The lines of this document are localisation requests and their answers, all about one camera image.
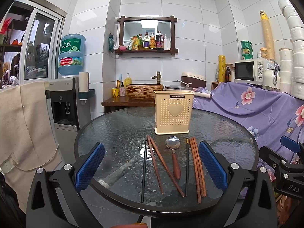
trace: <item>faucet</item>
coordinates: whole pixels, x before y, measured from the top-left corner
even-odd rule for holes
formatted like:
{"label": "faucet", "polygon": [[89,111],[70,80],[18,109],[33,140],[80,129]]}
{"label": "faucet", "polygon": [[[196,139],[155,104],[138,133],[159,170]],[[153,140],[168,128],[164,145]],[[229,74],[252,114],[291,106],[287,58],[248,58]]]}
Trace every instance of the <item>faucet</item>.
{"label": "faucet", "polygon": [[156,83],[160,84],[161,83],[161,72],[157,71],[155,76],[152,76],[152,79],[156,79]]}

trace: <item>purple cloth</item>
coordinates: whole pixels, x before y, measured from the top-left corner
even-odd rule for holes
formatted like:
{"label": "purple cloth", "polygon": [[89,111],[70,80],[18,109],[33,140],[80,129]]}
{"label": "purple cloth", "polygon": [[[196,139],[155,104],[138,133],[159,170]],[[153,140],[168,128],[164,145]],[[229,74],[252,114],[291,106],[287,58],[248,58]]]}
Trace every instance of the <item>purple cloth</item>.
{"label": "purple cloth", "polygon": [[[303,104],[303,100],[286,93],[235,82],[220,83],[212,91],[211,99],[195,96],[193,100],[193,108],[211,111],[240,123],[255,137],[259,148],[268,146],[289,162],[294,153],[280,144],[280,138],[286,135],[303,142]],[[258,167],[262,165],[273,171],[259,159]]]}

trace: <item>microwave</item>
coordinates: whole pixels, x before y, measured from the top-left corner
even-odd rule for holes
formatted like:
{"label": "microwave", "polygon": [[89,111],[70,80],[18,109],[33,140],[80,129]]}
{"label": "microwave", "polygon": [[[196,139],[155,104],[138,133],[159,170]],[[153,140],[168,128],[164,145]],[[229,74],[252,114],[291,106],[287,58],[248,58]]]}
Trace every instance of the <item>microwave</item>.
{"label": "microwave", "polygon": [[234,82],[263,85],[266,69],[275,69],[275,64],[265,58],[237,61],[235,62]]}

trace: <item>spoon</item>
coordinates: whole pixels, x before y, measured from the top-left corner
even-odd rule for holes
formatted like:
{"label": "spoon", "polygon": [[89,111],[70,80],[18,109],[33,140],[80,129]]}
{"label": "spoon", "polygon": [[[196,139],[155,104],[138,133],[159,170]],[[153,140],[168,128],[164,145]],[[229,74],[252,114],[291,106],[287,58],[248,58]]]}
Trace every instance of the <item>spoon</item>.
{"label": "spoon", "polygon": [[173,173],[177,180],[181,178],[181,170],[177,162],[175,149],[177,149],[180,146],[180,144],[181,142],[179,138],[177,138],[176,136],[172,135],[166,138],[166,146],[172,149]]}

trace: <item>woven basin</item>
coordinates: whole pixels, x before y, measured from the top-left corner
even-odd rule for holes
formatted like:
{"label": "woven basin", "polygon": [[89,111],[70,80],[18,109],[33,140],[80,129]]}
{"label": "woven basin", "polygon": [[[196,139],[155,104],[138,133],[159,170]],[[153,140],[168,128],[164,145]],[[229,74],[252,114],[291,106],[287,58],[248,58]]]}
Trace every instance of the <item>woven basin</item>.
{"label": "woven basin", "polygon": [[126,86],[126,92],[132,99],[154,99],[154,91],[164,90],[162,84],[130,84]]}

